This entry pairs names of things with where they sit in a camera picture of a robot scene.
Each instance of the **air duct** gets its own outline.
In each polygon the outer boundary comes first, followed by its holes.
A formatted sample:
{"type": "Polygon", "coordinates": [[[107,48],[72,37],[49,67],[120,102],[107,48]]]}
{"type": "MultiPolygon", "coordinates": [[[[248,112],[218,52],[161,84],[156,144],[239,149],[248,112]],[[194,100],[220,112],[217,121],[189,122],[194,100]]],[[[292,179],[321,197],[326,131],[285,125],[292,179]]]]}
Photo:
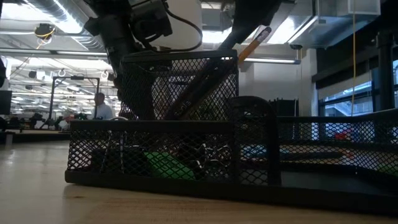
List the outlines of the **air duct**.
{"type": "Polygon", "coordinates": [[[327,48],[337,44],[381,14],[380,0],[297,0],[286,17],[280,7],[271,23],[275,32],[268,44],[327,48]]]}
{"type": "MultiPolygon", "coordinates": [[[[84,30],[87,17],[72,0],[24,0],[26,4],[46,14],[60,30],[70,34],[90,35],[84,30]]],[[[89,51],[104,52],[101,42],[92,36],[72,37],[89,51]]]]}

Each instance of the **metal mesh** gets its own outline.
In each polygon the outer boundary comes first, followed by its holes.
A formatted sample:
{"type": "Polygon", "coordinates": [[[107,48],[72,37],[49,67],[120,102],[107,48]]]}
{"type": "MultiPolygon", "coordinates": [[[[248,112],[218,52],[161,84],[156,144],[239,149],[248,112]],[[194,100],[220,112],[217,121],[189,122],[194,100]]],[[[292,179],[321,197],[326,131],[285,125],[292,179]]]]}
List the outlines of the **metal mesh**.
{"type": "Polygon", "coordinates": [[[263,99],[231,99],[238,150],[239,181],[249,185],[280,184],[276,117],[263,99]]]}
{"type": "Polygon", "coordinates": [[[227,120],[226,102],[238,95],[238,70],[234,57],[228,57],[228,60],[224,57],[157,60],[154,57],[150,62],[124,63],[120,115],[127,119],[163,119],[170,106],[193,78],[201,74],[210,59],[215,68],[229,75],[189,114],[189,119],[227,120]]]}
{"type": "Polygon", "coordinates": [[[284,164],[333,164],[398,177],[398,123],[305,122],[280,118],[280,159],[284,164]]]}
{"type": "Polygon", "coordinates": [[[232,132],[203,134],[73,129],[68,170],[230,182],[231,143],[232,132]]]}

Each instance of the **ceiling pipe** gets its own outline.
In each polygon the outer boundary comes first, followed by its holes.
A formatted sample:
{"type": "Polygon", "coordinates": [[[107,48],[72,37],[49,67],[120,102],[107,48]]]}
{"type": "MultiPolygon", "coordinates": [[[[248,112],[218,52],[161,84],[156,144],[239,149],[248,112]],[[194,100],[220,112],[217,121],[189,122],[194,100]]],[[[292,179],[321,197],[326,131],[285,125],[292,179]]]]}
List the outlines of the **ceiling pipe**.
{"type": "Polygon", "coordinates": [[[46,14],[53,24],[65,33],[87,35],[72,37],[93,52],[104,52],[103,44],[83,28],[87,19],[80,8],[71,0],[24,0],[26,4],[46,14]]]}
{"type": "Polygon", "coordinates": [[[0,29],[1,35],[32,35],[35,34],[32,31],[27,30],[14,30],[14,29],[0,29]]]}

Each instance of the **yellow cable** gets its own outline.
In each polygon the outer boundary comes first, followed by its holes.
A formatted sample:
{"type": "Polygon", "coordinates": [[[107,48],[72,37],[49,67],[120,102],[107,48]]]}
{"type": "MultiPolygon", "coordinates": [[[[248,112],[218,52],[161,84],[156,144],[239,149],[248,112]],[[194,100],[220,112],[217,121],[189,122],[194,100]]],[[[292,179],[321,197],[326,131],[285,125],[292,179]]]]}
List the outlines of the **yellow cable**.
{"type": "Polygon", "coordinates": [[[51,32],[49,32],[48,34],[43,34],[43,35],[37,35],[37,34],[35,34],[36,35],[36,37],[46,37],[46,36],[48,36],[48,35],[51,35],[51,34],[53,34],[55,32],[55,28],[54,29],[52,29],[52,31],[51,32]]]}
{"type": "Polygon", "coordinates": [[[51,35],[51,34],[45,36],[44,40],[42,40],[42,42],[39,44],[39,46],[36,47],[36,50],[39,49],[41,46],[43,46],[43,44],[45,44],[44,41],[47,40],[47,38],[48,38],[50,35],[51,35]]]}
{"type": "Polygon", "coordinates": [[[354,63],[354,78],[353,78],[353,96],[351,98],[351,116],[354,116],[354,100],[355,100],[355,79],[356,79],[356,28],[355,28],[355,7],[356,0],[354,0],[354,13],[353,13],[353,63],[354,63]]]}

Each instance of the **window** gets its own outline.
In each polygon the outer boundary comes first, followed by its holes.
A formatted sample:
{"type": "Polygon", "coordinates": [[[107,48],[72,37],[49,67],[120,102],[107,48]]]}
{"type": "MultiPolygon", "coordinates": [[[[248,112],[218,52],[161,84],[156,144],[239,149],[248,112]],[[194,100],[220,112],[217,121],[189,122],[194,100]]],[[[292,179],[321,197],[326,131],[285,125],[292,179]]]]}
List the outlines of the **window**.
{"type": "Polygon", "coordinates": [[[394,92],[394,97],[395,97],[395,101],[396,101],[396,108],[398,108],[398,91],[394,92]]]}
{"type": "Polygon", "coordinates": [[[398,60],[392,63],[392,69],[394,71],[394,84],[398,84],[398,60]]]}
{"type": "MultiPolygon", "coordinates": [[[[355,86],[355,94],[371,91],[371,89],[372,89],[372,82],[368,81],[366,83],[355,86]]],[[[350,89],[341,91],[339,93],[336,93],[334,95],[328,96],[324,100],[325,101],[335,100],[335,99],[343,98],[346,96],[352,96],[352,94],[353,94],[353,89],[350,88],[350,89]]]]}
{"type": "MultiPolygon", "coordinates": [[[[325,116],[351,116],[352,109],[353,105],[351,100],[328,104],[325,105],[325,116]]],[[[354,100],[353,116],[364,115],[372,112],[373,102],[371,96],[354,100]]]]}

